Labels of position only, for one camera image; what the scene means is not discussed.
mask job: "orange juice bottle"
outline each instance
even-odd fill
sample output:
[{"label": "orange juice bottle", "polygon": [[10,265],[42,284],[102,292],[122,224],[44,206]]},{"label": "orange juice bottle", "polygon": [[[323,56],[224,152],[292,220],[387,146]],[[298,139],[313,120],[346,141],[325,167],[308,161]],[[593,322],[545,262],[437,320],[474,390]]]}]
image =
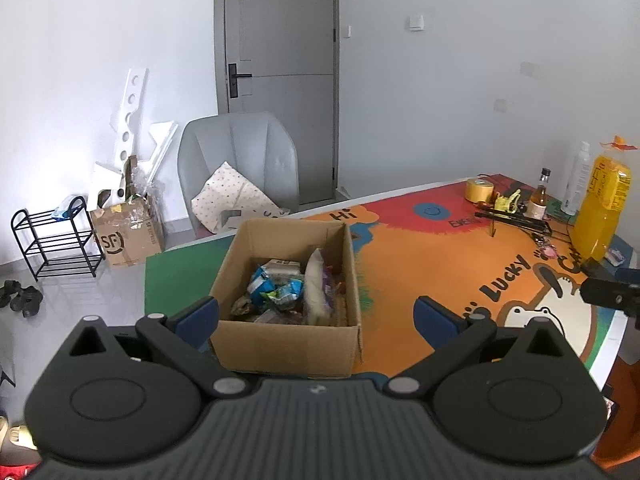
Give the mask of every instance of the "orange juice bottle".
[{"label": "orange juice bottle", "polygon": [[631,170],[625,152],[636,148],[627,146],[625,139],[619,136],[612,143],[601,146],[606,150],[593,163],[587,194],[571,234],[574,248],[583,261],[603,259],[616,233],[631,186]]}]

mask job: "yellow tape roll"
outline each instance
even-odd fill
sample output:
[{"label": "yellow tape roll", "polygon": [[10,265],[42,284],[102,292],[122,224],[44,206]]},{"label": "yellow tape roll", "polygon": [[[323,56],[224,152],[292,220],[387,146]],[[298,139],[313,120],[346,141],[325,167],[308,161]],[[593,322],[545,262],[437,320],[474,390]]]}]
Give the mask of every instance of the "yellow tape roll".
[{"label": "yellow tape roll", "polygon": [[470,178],[466,181],[465,198],[469,200],[469,202],[473,202],[474,204],[478,202],[490,202],[493,192],[494,185],[491,182],[487,182],[481,178]]}]

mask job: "sf cardboard box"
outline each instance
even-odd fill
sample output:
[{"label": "sf cardboard box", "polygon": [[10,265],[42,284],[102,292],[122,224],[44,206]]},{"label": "sf cardboard box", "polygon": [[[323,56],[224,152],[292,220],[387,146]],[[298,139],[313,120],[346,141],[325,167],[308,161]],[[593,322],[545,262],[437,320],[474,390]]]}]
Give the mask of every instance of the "sf cardboard box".
[{"label": "sf cardboard box", "polygon": [[91,211],[95,233],[107,261],[132,266],[162,252],[162,227],[151,199],[137,198],[106,209]]},{"label": "sf cardboard box", "polygon": [[[272,258],[306,266],[320,248],[324,262],[346,285],[348,326],[280,325],[229,321],[234,301],[245,292],[258,266]],[[211,343],[229,370],[340,378],[351,375],[360,357],[360,300],[349,227],[341,222],[250,219],[231,243],[211,289],[220,322]]]}]

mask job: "black metal rack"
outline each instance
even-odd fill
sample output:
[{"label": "black metal rack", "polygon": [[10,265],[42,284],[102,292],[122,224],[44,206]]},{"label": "black metal rack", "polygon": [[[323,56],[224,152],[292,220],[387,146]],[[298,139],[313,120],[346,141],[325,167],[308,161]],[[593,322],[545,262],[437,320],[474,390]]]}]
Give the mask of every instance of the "black metal rack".
[{"label": "black metal rack", "polygon": [[[86,202],[84,197],[76,196],[69,204],[66,219],[60,220],[51,217],[55,211],[44,211],[42,213],[29,214],[26,209],[20,209],[11,218],[11,231],[14,232],[15,241],[20,247],[20,252],[27,262],[27,266],[31,271],[34,279],[38,281],[38,277],[46,276],[71,276],[74,274],[91,274],[95,277],[95,271],[104,259],[104,253],[95,235],[94,224],[91,222],[89,212],[86,210]],[[89,229],[78,230],[76,226],[76,217],[84,211],[86,219],[89,223]],[[37,227],[49,224],[58,224],[62,222],[70,222],[73,232],[64,234],[55,234],[47,236],[38,236]],[[24,247],[18,238],[18,231],[28,229],[33,235],[33,241]],[[94,238],[95,243],[100,251],[99,254],[87,254],[85,245]],[[75,256],[64,256],[62,258],[51,258],[49,255],[58,251],[71,251],[80,249],[81,254]],[[42,264],[34,270],[34,266],[29,261],[30,256],[39,256],[42,258]]]}]

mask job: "painted table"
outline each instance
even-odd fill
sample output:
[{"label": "painted table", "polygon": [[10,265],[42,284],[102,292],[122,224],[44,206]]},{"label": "painted table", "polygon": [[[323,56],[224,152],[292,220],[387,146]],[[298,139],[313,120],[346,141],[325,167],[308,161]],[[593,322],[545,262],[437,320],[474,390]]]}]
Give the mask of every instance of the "painted table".
[{"label": "painted table", "polygon": [[[502,175],[497,189],[524,187]],[[558,259],[539,251],[526,232],[474,216],[465,182],[437,183],[325,206],[292,215],[334,220],[351,228],[362,306],[362,362],[354,373],[392,376],[433,351],[414,326],[414,302],[428,295],[460,316],[480,309],[501,326],[545,316],[602,387],[626,326],[621,312],[585,304],[585,279],[569,243],[553,240]],[[551,221],[565,234],[567,227]],[[232,234],[199,240],[148,258],[145,311],[171,315],[209,293]],[[625,265],[635,253],[615,240]]]}]

